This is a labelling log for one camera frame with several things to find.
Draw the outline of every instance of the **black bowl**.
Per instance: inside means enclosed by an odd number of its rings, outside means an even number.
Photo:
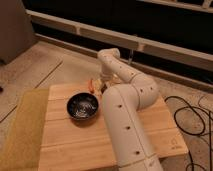
[[[67,111],[75,120],[87,120],[95,116],[98,100],[89,93],[79,93],[71,97],[67,103]]]

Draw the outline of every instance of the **black cable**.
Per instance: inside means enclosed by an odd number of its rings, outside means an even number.
[[[211,130],[211,125],[209,125],[209,127],[210,127],[209,130],[208,130],[209,132],[206,133],[206,123],[205,123],[204,119],[202,118],[201,113],[199,113],[199,112],[202,112],[203,114],[205,114],[205,115],[208,116],[209,124],[211,124],[211,121],[213,121],[213,118],[211,117],[212,111],[209,110],[209,109],[207,109],[207,108],[205,108],[205,107],[203,107],[203,106],[200,104],[202,98],[200,98],[199,101],[198,101],[199,107],[190,105],[185,99],[183,99],[183,98],[181,98],[181,97],[179,97],[179,96],[169,96],[169,97],[167,97],[167,98],[165,99],[165,101],[168,101],[169,99],[178,99],[178,100],[180,100],[180,101],[182,101],[182,102],[184,102],[184,103],[186,104],[186,106],[181,107],[181,108],[179,108],[179,109],[177,109],[177,110],[175,111],[175,113],[174,113],[174,120],[175,120],[175,122],[176,122],[177,127],[178,127],[181,131],[183,131],[184,133],[186,133],[186,134],[188,134],[188,135],[196,136],[196,137],[202,139],[202,140],[209,146],[209,158],[210,158],[210,166],[209,166],[209,167],[210,167],[210,171],[212,171],[212,163],[211,163],[212,157],[211,157],[211,156],[212,156],[212,151],[213,151],[213,149],[212,149],[212,142],[211,142],[210,139],[211,139],[211,134],[212,134],[213,131]],[[201,130],[201,131],[199,131],[199,132],[189,132],[189,131],[185,130],[184,128],[182,128],[182,127],[180,126],[180,124],[178,123],[178,120],[177,120],[177,115],[178,115],[178,113],[179,113],[180,111],[185,110],[185,109],[190,109],[190,110],[193,111],[193,113],[199,118],[199,120],[200,120],[201,123],[202,123],[202,130]],[[206,135],[209,135],[209,137],[210,137],[210,138],[209,138],[209,143],[203,138],[203,137],[206,136]],[[203,166],[194,163],[193,157],[192,157],[190,151],[189,151],[188,154],[189,154],[190,163],[186,166],[186,171],[188,171],[188,168],[189,168],[189,167],[191,167],[191,170],[194,171],[195,166],[196,166],[196,167],[199,167],[200,169],[202,169],[202,170],[204,170],[204,171],[207,171],[207,169],[205,169]]]
[[[199,99],[199,101],[198,101],[198,105],[201,107],[201,108],[203,108],[203,109],[205,109],[206,111],[208,111],[209,112],[209,145],[210,145],[210,148],[209,148],[209,169],[210,169],[210,171],[212,171],[213,170],[213,166],[212,166],[212,128],[211,128],[211,121],[212,121],[212,119],[211,119],[211,114],[213,113],[210,109],[207,109],[206,107],[204,107],[204,106],[202,106],[201,105],[201,100],[204,98],[205,96],[202,96],[200,99]]]

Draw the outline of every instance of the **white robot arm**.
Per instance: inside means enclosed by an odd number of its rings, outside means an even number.
[[[117,74],[124,84],[108,88],[102,97],[102,112],[120,171],[162,171],[137,110],[152,105],[158,98],[154,80],[117,58],[118,49],[101,50],[101,79],[108,81]]]

